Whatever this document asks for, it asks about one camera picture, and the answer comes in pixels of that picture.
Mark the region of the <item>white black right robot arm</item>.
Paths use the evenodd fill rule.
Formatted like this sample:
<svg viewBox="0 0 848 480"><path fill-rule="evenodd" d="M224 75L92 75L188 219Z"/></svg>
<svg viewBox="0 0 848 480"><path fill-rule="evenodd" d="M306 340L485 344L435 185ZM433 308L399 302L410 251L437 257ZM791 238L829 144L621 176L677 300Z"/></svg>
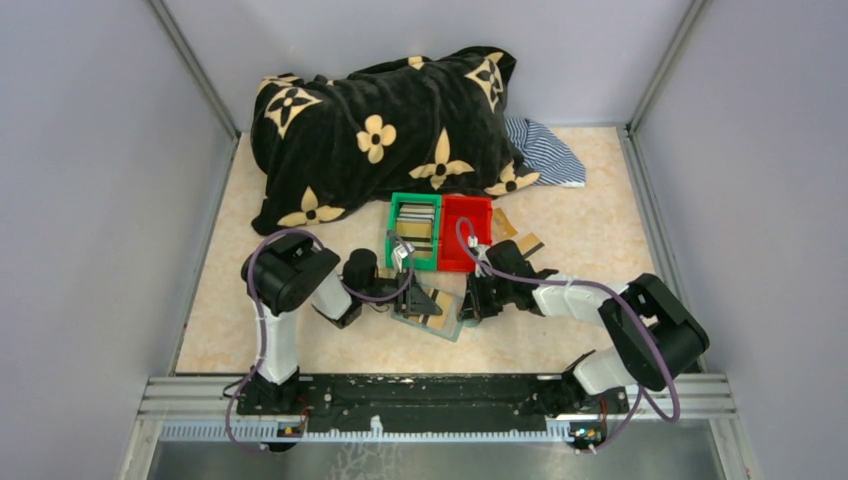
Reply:
<svg viewBox="0 0 848 480"><path fill-rule="evenodd" d="M604 284L535 270L511 240L486 246L471 238L464 250L475 269L467 277L462 319L482 321L512 304L606 330L612 347L579 357L564 373L563 398L576 412L590 411L614 388L639 385L659 392L710 346L700 323L654 274Z"/></svg>

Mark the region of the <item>mint green card holder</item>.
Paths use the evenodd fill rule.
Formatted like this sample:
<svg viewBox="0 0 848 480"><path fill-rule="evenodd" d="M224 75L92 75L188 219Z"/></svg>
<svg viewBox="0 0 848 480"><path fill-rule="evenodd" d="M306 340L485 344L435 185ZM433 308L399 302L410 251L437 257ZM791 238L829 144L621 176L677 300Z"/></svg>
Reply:
<svg viewBox="0 0 848 480"><path fill-rule="evenodd" d="M458 320L462 298L454 293L429 285L424 285L423 291L441 309L442 313L440 315L404 316L401 313L392 311L390 317L393 320L417 328L428 334L438 336L447 341L456 342L462 329L462 325Z"/></svg>

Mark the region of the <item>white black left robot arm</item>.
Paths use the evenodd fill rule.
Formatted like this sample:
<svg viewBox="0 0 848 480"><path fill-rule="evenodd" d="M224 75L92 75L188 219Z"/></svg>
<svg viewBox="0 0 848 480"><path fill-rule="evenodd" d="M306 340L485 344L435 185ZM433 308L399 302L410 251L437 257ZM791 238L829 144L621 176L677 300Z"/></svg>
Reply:
<svg viewBox="0 0 848 480"><path fill-rule="evenodd" d="M407 317L440 315L444 309L416 279L411 243L389 230L394 274L377 273L376 254L353 251L338 272L341 258L316 235L284 229L263 240L245 260L246 283L257 322L256 362L248 374L265 381L260 399L277 414L292 411L300 388L292 381L299 371L296 346L298 312L305 304L339 329L357 319L362 306L387 306Z"/></svg>

